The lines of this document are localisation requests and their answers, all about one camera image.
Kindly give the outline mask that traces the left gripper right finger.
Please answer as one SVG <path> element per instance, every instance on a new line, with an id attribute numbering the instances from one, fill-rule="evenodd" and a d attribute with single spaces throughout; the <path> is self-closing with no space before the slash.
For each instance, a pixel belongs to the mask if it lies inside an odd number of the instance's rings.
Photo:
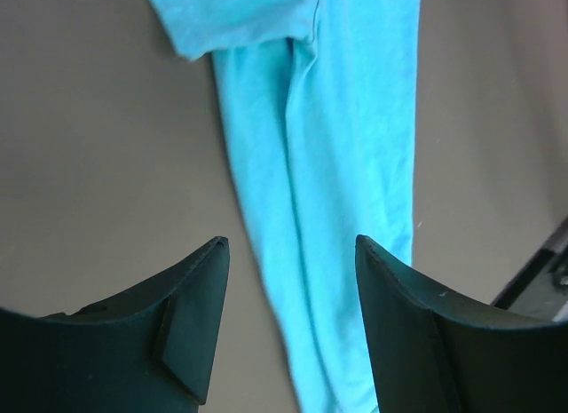
<path id="1" fill-rule="evenodd" d="M 565 323 L 464 296 L 365 235 L 356 275 L 380 411 L 566 411 Z"/>

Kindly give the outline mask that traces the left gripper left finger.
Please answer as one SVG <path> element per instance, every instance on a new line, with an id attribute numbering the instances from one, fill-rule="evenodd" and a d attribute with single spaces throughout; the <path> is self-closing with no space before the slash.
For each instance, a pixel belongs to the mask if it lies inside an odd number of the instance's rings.
<path id="1" fill-rule="evenodd" d="M 1 312 L 4 412 L 195 412 L 208 396 L 229 243 L 74 314 Z"/>

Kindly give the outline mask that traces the bright cyan t shirt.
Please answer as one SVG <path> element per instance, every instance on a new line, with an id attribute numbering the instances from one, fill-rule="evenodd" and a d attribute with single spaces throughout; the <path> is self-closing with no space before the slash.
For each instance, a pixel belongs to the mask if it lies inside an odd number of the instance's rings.
<path id="1" fill-rule="evenodd" d="M 148 0 L 212 59 L 248 237 L 304 412 L 375 412 L 360 234 L 412 259 L 421 0 Z"/>

